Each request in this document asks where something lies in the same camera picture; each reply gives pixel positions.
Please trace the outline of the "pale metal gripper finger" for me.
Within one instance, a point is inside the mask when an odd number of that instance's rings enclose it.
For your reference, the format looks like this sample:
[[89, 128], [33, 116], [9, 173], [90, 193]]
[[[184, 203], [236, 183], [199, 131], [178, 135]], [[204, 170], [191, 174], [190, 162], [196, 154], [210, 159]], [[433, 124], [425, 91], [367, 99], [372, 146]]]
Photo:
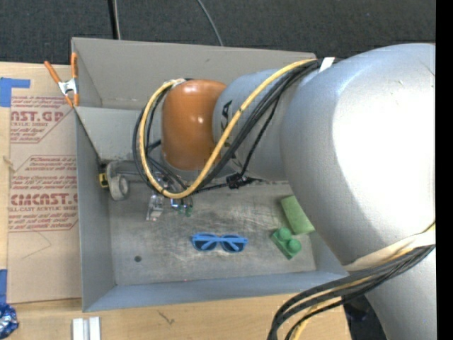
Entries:
[[156, 221], [164, 211], [164, 197], [160, 194], [151, 194], [146, 214], [146, 221]]

